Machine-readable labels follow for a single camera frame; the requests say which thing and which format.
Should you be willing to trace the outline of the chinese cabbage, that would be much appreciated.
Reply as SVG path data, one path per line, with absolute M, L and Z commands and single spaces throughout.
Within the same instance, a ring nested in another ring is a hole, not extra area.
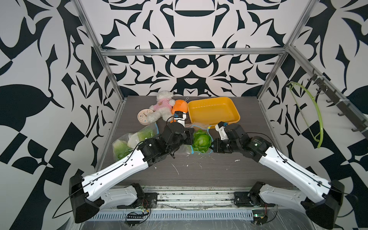
M 119 161 L 126 156 L 128 156 L 133 149 L 127 145 L 127 142 L 124 140 L 116 140 L 113 143 L 113 154 L 116 161 Z
M 134 134 L 129 134 L 127 145 L 132 149 L 134 149 L 136 145 L 139 144 L 141 141 L 150 139 L 154 137 L 156 134 L 157 134 L 156 130 L 152 128 L 144 128 Z
M 210 135 L 204 130 L 198 130 L 194 133 L 193 137 L 193 150 L 200 153 L 207 153 L 212 143 Z

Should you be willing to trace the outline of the clear zipper bag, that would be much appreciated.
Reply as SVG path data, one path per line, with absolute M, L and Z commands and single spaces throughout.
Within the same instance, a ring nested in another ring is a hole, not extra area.
M 150 139 L 159 133 L 156 123 L 151 123 L 136 133 L 126 133 L 112 144 L 113 157 L 116 162 L 128 156 L 134 148 L 146 139 Z
M 186 124 L 185 128 L 194 129 L 194 143 L 191 145 L 183 145 L 176 153 L 179 154 L 211 154 L 213 150 L 210 148 L 214 139 L 209 133 L 210 125 L 202 123 Z

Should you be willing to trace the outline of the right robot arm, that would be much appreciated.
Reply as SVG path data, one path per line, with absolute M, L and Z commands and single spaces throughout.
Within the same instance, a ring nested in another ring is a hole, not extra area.
M 306 214 L 312 222 L 324 229 L 334 228 L 344 199 L 345 187 L 342 183 L 336 180 L 329 182 L 301 167 L 262 136 L 249 137 L 239 124 L 220 122 L 215 129 L 220 137 L 212 143 L 211 149 L 214 152 L 241 153 L 278 173 L 297 188 L 294 191 L 256 182 L 245 195 L 235 196 L 235 205 L 283 206 Z

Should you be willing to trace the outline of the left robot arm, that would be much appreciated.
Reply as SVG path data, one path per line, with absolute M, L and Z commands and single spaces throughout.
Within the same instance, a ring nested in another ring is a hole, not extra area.
M 95 216 L 107 204 L 106 192 L 130 177 L 164 160 L 183 145 L 194 142 L 194 128 L 184 127 L 179 122 L 169 123 L 164 131 L 139 142 L 125 158 L 88 176 L 74 175 L 70 178 L 69 199 L 75 223 L 82 223 Z

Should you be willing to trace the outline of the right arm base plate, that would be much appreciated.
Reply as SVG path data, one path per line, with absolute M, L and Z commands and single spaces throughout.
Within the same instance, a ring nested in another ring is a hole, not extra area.
M 261 204 L 255 192 L 234 192 L 233 202 L 237 207 L 258 207 Z

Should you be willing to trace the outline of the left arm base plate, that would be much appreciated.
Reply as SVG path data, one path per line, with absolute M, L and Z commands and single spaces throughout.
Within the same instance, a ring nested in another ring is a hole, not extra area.
M 157 206 L 158 193 L 145 193 L 144 198 L 138 198 L 133 204 L 129 206 L 119 205 L 117 209 L 149 209 Z

